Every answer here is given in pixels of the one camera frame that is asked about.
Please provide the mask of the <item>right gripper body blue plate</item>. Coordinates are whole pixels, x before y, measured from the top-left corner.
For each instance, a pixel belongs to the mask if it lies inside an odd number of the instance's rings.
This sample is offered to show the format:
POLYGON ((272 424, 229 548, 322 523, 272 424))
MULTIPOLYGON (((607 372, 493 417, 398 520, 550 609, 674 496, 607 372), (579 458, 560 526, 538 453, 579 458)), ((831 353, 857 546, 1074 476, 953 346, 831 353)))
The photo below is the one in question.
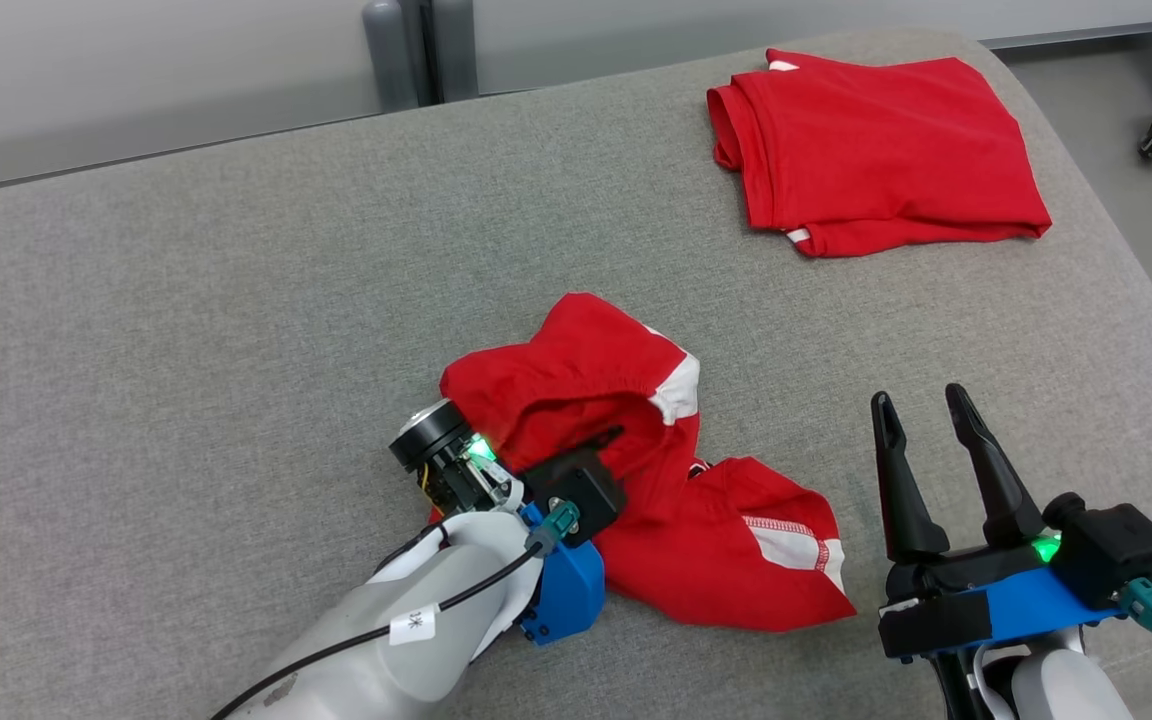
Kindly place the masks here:
POLYGON ((1049 569, 1055 539, 893 564, 879 609, 884 655, 934 670, 950 719, 1126 719, 1087 655, 1089 609, 1049 569))

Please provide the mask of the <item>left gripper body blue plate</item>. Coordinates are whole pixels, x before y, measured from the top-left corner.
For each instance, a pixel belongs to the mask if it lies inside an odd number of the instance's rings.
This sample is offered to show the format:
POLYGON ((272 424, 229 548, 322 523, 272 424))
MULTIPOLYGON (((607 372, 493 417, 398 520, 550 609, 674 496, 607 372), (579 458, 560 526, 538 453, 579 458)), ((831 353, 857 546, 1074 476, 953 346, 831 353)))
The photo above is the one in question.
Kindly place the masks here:
POLYGON ((440 547, 473 544, 515 561, 540 550, 499 585, 503 617, 538 646, 586 632, 605 602, 605 569, 593 538, 605 529, 599 432, 556 455, 511 470, 448 397, 414 414, 389 445, 433 507, 440 547))

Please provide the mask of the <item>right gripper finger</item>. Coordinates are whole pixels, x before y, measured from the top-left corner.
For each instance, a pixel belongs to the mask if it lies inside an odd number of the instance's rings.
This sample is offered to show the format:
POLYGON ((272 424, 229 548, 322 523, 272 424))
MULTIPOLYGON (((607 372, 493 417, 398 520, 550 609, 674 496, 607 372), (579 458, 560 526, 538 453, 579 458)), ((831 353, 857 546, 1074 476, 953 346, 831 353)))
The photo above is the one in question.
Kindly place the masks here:
POLYGON ((914 470, 905 458, 905 430, 886 392, 877 392, 870 397, 870 419, 887 559, 895 564, 914 564, 941 556, 950 551, 950 541, 945 529, 929 515, 914 470))
POLYGON ((957 442, 972 460, 975 483, 986 511, 982 526, 986 543, 991 548, 1007 548, 1033 541, 1046 524, 1009 456, 963 386, 947 384, 945 397, 957 442))

